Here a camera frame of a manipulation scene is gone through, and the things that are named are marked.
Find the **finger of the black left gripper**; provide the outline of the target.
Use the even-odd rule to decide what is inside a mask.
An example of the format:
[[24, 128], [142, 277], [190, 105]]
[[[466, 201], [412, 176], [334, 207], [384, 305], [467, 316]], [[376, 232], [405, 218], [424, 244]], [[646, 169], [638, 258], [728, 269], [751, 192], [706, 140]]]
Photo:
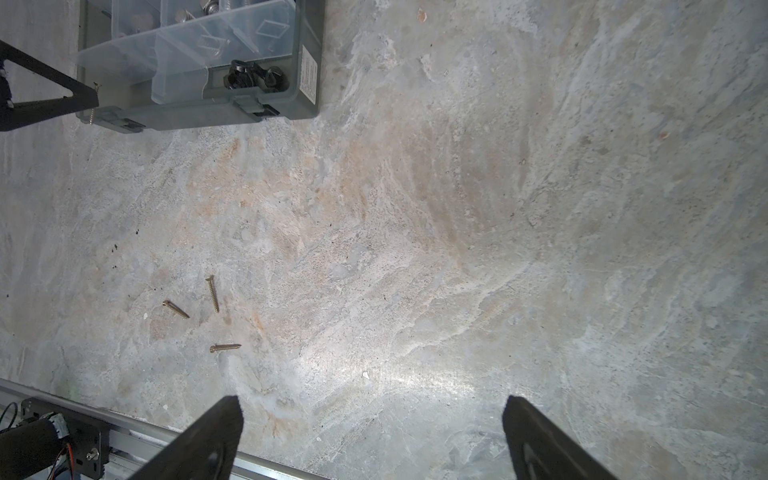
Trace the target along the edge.
[[73, 96], [19, 103], [5, 100], [1, 102], [0, 130], [9, 132], [63, 115], [93, 109], [98, 105], [97, 96]]
[[74, 96], [98, 98], [96, 89], [89, 87], [4, 41], [1, 42], [1, 60], [10, 61], [38, 76], [46, 78], [69, 90]]

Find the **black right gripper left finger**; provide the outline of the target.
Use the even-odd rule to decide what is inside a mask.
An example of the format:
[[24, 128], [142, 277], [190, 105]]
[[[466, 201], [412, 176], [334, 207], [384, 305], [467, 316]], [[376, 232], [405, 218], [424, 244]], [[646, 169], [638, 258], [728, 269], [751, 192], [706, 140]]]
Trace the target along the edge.
[[237, 396], [224, 396], [131, 479], [229, 479], [244, 426]]

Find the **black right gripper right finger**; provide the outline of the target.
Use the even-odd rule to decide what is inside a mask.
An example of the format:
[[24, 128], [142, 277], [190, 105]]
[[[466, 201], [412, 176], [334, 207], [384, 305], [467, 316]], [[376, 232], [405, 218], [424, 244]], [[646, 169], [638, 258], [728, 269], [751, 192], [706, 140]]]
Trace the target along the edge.
[[524, 397], [508, 397], [502, 424], [517, 479], [617, 479]]

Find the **small brass screw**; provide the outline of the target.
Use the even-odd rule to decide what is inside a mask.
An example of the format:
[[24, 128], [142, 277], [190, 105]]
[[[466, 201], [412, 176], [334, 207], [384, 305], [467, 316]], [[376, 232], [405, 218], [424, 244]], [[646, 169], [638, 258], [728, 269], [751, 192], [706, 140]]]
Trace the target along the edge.
[[175, 303], [173, 303], [170, 300], [164, 300], [162, 302], [162, 305], [167, 307], [167, 308], [169, 308], [170, 310], [172, 310], [173, 312], [175, 312], [176, 314], [178, 314], [182, 318], [185, 318], [185, 319], [189, 319], [190, 318], [190, 316], [183, 309], [181, 309], [179, 306], [177, 306]]
[[229, 344], [214, 344], [209, 348], [209, 351], [211, 353], [218, 353], [223, 351], [229, 351], [229, 350], [237, 350], [242, 347], [241, 344], [237, 343], [229, 343]]
[[218, 301], [218, 295], [217, 295], [217, 290], [216, 290], [216, 286], [215, 286], [215, 277], [213, 275], [209, 275], [208, 277], [205, 278], [205, 281], [206, 281], [206, 283], [208, 285], [208, 288], [209, 288], [209, 293], [210, 293], [210, 296], [211, 296], [211, 299], [212, 299], [212, 302], [213, 302], [214, 310], [217, 313], [219, 313], [220, 312], [220, 304], [219, 304], [219, 301]]

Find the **black wing nut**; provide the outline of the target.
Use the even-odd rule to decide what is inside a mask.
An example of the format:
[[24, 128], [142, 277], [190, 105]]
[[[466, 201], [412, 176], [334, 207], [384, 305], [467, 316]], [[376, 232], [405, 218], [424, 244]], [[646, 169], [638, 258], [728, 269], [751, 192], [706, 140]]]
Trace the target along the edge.
[[252, 62], [233, 60], [223, 83], [229, 90], [253, 88], [258, 86], [258, 78]]
[[279, 67], [264, 69], [257, 65], [255, 71], [263, 83], [265, 93], [283, 92], [289, 87], [288, 78]]

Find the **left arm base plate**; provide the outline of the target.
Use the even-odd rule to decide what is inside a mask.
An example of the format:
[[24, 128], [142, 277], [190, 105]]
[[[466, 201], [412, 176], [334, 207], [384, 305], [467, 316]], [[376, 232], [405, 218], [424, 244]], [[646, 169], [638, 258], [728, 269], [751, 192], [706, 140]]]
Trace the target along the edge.
[[25, 421], [46, 420], [53, 426], [57, 452], [71, 449], [76, 473], [90, 479], [104, 476], [110, 452], [110, 428], [105, 421], [40, 397], [23, 400], [21, 411]]

